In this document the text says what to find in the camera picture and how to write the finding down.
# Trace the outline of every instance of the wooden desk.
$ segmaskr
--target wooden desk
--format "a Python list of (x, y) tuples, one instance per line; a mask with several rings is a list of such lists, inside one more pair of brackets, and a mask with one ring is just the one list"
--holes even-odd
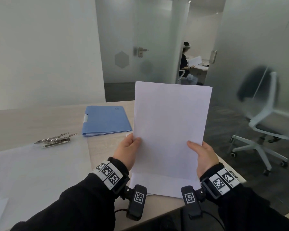
[[(134, 123), (134, 101), (101, 103), (97, 105), (121, 105), (128, 120)], [(17, 110), (0, 110), (0, 151), (24, 146), (49, 136), (70, 132), (81, 133), (83, 116), (87, 105), (71, 105), (60, 107), (35, 107)], [(88, 137), (88, 147), (92, 168), (113, 155), (119, 142), (126, 133)], [(233, 170), (219, 158), (228, 169)], [(246, 182), (235, 170), (241, 182)], [(128, 201), (116, 199), (115, 209), (127, 208)], [(146, 199), (142, 219), (138, 222), (129, 220), (124, 212), (116, 213), (115, 230), (123, 230), (184, 205), (182, 199), (151, 195)]]

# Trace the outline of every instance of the door handle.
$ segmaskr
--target door handle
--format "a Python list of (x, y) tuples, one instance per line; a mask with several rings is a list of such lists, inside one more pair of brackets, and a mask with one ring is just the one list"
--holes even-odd
[(143, 52), (149, 51), (148, 49), (144, 49), (143, 47), (138, 48), (138, 57), (142, 58), (143, 57)]

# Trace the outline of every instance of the right hand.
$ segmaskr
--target right hand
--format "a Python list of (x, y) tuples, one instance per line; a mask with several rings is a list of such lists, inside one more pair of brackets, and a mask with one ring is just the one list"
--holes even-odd
[(219, 163), (219, 159), (213, 148), (206, 142), (202, 142), (202, 146), (192, 141), (187, 141), (186, 144), (198, 154), (198, 178), (200, 178), (209, 168)]

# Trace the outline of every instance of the left hand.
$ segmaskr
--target left hand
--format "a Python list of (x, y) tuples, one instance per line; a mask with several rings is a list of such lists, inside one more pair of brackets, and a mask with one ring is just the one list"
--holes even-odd
[(127, 167), (127, 170), (130, 171), (135, 163), (136, 152), (140, 144), (141, 138), (134, 140), (133, 133), (129, 134), (121, 141), (113, 154), (113, 158), (120, 160)]

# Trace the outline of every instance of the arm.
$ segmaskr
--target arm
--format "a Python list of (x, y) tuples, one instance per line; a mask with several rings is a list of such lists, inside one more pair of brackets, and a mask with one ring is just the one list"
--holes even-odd
[[(133, 134), (128, 135), (119, 144), (111, 163), (120, 172), (128, 174), (140, 143), (140, 139), (133, 141)], [(56, 202), (29, 220), (17, 223), (11, 231), (113, 230), (117, 197), (96, 174), (90, 173), (83, 181), (65, 190)]]
[[(198, 154), (197, 175), (200, 180), (224, 168), (212, 147), (205, 142), (202, 146), (193, 142), (187, 145)], [(268, 200), (241, 184), (217, 200), (210, 195), (207, 199), (219, 207), (219, 216), (227, 231), (289, 230), (288, 218), (270, 208)]]

